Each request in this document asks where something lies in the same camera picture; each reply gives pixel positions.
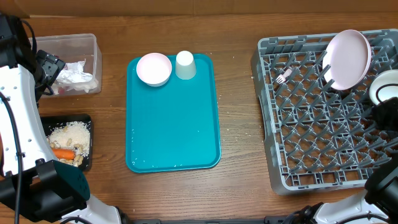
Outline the large white tissue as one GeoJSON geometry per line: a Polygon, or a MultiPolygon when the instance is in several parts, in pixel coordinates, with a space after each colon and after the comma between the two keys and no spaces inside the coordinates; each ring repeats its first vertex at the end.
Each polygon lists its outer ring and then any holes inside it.
{"type": "Polygon", "coordinates": [[[66,68],[64,68],[58,76],[59,82],[80,83],[90,81],[93,78],[93,75],[84,72],[85,63],[86,60],[66,63],[66,68]]]}

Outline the rice and peanut pile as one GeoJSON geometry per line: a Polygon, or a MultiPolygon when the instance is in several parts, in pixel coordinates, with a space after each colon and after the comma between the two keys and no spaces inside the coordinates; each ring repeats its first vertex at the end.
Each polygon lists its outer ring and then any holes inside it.
{"type": "Polygon", "coordinates": [[[51,128],[47,135],[50,148],[70,149],[75,153],[74,160],[58,159],[60,162],[80,167],[89,157],[91,134],[88,124],[82,121],[72,121],[51,128]]]}

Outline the white plastic fork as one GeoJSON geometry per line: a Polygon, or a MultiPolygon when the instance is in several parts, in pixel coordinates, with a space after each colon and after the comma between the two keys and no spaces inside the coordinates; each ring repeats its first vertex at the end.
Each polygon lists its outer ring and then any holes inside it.
{"type": "Polygon", "coordinates": [[[279,75],[279,76],[276,78],[275,81],[276,81],[278,84],[284,83],[284,82],[286,82],[286,79],[291,75],[291,73],[292,73],[292,70],[291,70],[290,68],[288,68],[283,74],[279,75]]]}

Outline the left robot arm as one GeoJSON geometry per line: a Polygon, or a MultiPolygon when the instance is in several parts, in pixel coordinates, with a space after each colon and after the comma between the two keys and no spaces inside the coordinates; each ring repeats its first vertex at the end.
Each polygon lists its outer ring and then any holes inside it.
{"type": "Polygon", "coordinates": [[[1,16],[1,202],[16,218],[50,223],[128,223],[128,216],[91,194],[82,171],[55,156],[37,107],[64,61],[37,49],[30,24],[1,16]]]}

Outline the orange carrot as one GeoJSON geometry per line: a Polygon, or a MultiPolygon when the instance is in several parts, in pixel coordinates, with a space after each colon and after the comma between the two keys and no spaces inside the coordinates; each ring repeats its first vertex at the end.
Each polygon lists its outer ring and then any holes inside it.
{"type": "Polygon", "coordinates": [[[53,153],[58,159],[74,160],[75,153],[70,149],[52,148],[53,153]]]}

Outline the white bowl with rice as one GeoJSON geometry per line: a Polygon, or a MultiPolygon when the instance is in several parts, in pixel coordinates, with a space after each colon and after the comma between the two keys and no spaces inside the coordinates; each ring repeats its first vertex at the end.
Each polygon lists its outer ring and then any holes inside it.
{"type": "Polygon", "coordinates": [[[397,84],[397,70],[388,70],[380,73],[369,87],[369,97],[371,101],[378,105],[380,101],[386,101],[397,97],[397,86],[387,86],[382,88],[378,94],[377,90],[387,84],[397,84]]]}

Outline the white paper cup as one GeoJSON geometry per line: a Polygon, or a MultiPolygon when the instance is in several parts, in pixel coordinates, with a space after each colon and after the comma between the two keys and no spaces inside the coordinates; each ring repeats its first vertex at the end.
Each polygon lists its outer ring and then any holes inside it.
{"type": "Polygon", "coordinates": [[[175,73],[182,80],[192,79],[196,75],[196,65],[191,52],[183,50],[176,56],[175,73]]]}

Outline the small white tissue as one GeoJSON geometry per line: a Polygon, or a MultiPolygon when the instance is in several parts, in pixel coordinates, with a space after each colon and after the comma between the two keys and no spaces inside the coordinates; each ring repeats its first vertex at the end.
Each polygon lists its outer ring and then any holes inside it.
{"type": "Polygon", "coordinates": [[[83,76],[72,75],[58,77],[52,85],[52,89],[56,95],[66,95],[73,91],[78,94],[84,94],[101,91],[101,85],[94,76],[85,73],[83,76]]]}

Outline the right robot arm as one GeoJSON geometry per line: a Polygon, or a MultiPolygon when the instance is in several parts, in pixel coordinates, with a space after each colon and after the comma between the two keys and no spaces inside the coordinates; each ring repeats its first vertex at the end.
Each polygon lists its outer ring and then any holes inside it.
{"type": "Polygon", "coordinates": [[[397,223],[397,156],[370,176],[362,192],[338,202],[306,206],[284,223],[397,223]]]}

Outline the pink bowl with peanuts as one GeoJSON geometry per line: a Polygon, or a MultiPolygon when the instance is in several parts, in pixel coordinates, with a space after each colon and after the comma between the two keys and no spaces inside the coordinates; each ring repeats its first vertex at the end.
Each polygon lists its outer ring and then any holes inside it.
{"type": "Polygon", "coordinates": [[[163,54],[149,53],[139,59],[136,72],[145,84],[158,87],[168,82],[172,73],[172,64],[163,54]]]}

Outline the white round plate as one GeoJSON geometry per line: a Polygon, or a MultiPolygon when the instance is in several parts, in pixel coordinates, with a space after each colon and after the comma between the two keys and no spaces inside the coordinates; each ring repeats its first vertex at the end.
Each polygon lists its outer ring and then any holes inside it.
{"type": "Polygon", "coordinates": [[[350,29],[334,36],[322,60],[324,78],[333,80],[335,90],[354,87],[367,73],[371,63],[371,47],[362,33],[350,29]]]}

